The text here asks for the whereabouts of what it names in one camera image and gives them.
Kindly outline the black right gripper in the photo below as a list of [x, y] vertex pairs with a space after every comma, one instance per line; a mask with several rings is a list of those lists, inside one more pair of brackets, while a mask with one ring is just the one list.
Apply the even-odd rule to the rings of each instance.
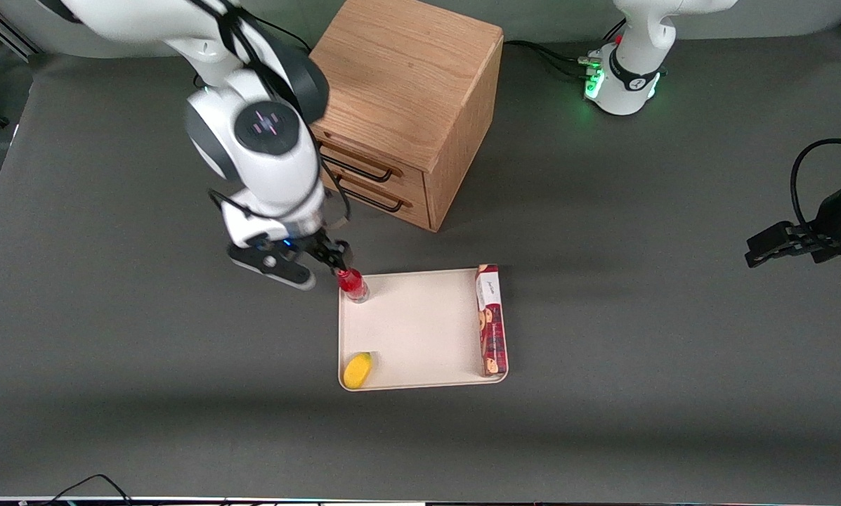
[[278, 249], [288, 261], [297, 262], [299, 257], [308, 255], [325, 265], [334, 275], [344, 271], [344, 268], [352, 268], [351, 246], [344, 240], [330, 240], [324, 233], [280, 240]]

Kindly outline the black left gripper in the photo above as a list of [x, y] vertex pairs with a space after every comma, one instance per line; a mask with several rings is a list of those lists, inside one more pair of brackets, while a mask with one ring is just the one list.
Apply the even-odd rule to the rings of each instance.
[[780, 221], [745, 241], [748, 246], [748, 252], [745, 253], [748, 268], [757, 268], [782, 257], [811, 254], [815, 264], [841, 257], [841, 189], [819, 205], [816, 218], [809, 225], [819, 239], [829, 240], [837, 252], [822, 247], [814, 251], [815, 247], [806, 239], [802, 227], [790, 221]]

